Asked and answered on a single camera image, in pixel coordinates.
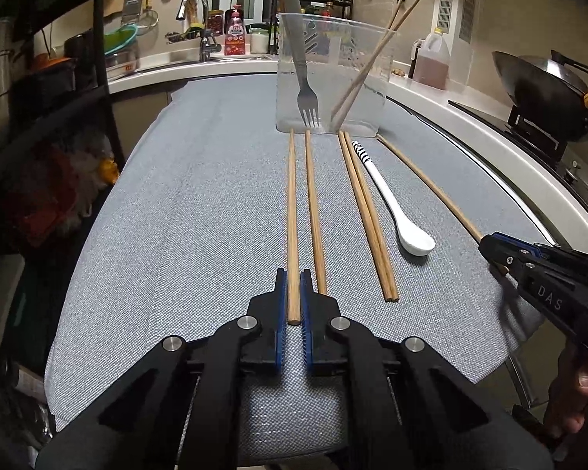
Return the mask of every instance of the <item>wok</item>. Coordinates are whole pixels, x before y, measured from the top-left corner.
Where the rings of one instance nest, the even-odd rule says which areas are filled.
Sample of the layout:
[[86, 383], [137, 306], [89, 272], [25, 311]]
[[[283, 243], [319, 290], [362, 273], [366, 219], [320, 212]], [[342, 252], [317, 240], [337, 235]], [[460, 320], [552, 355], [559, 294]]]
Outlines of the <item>wok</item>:
[[588, 140], [582, 90], [511, 54], [495, 51], [492, 56], [505, 91], [524, 118], [558, 141]]

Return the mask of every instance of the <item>screw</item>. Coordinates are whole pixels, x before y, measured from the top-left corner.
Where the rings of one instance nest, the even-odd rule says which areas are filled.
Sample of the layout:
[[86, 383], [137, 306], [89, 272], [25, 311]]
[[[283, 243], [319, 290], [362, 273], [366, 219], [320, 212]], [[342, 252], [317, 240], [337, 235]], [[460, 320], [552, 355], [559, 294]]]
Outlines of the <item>screw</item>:
[[257, 325], [257, 318], [254, 316], [242, 316], [238, 320], [238, 327], [243, 328], [244, 330], [250, 330]]
[[421, 338], [409, 338], [405, 341], [405, 347], [409, 351], [418, 353], [419, 351], [423, 351], [425, 349], [425, 342]]
[[348, 327], [350, 327], [350, 321], [348, 318], [344, 318], [343, 316], [336, 316], [331, 320], [331, 327], [336, 330], [346, 330]]
[[163, 349], [165, 351], [177, 351], [183, 342], [177, 336], [170, 336], [163, 340]]

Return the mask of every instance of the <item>transparent utensil holder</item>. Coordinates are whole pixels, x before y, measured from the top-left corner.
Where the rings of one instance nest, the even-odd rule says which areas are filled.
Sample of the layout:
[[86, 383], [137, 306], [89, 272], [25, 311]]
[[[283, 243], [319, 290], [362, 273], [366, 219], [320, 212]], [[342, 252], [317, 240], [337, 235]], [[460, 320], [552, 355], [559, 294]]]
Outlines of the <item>transparent utensil holder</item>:
[[[301, 118], [296, 101], [299, 86], [292, 48], [283, 20], [280, 19], [276, 128], [284, 133], [289, 133], [291, 129], [295, 133], [304, 133], [309, 128], [312, 134], [336, 134], [339, 129], [334, 128], [336, 122], [332, 122], [332, 111], [368, 63], [387, 30], [335, 17], [303, 14], [297, 18], [303, 21], [307, 80], [318, 97], [320, 125], [306, 127]], [[393, 34], [394, 37], [377, 56], [364, 86], [340, 127], [353, 137], [373, 137], [379, 130], [397, 42], [397, 34]]]

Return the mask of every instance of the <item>human hand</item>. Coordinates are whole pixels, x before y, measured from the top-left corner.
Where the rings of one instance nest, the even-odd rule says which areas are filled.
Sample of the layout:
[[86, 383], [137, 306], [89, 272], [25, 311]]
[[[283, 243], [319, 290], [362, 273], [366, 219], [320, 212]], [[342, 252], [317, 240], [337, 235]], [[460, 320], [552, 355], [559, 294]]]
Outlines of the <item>human hand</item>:
[[581, 356], [577, 347], [567, 342], [557, 362], [557, 378], [549, 387], [545, 427], [555, 438], [578, 433], [586, 420], [587, 404], [588, 356]]

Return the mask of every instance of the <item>container rim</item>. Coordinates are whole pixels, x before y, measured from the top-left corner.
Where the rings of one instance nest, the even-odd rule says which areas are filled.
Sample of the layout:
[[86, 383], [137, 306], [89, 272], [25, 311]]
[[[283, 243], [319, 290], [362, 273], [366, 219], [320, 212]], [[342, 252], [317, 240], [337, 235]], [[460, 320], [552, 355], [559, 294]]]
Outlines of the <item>container rim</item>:
[[302, 18], [307, 18], [314, 21], [328, 21], [334, 22], [336, 24], [345, 24], [349, 26], [354, 26], [356, 28], [368, 28], [368, 30], [376, 31], [376, 32], [391, 32], [394, 35], [398, 35], [398, 31], [390, 31], [387, 28], [383, 28], [382, 26], [375, 26], [368, 23], [362, 23], [361, 21], [353, 21], [352, 19], [342, 19], [341, 17], [328, 17], [324, 15], [313, 15], [313, 14], [303, 14], [303, 13], [296, 13], [296, 12], [280, 12], [276, 15], [277, 18], [280, 18], [282, 15], [299, 15]]

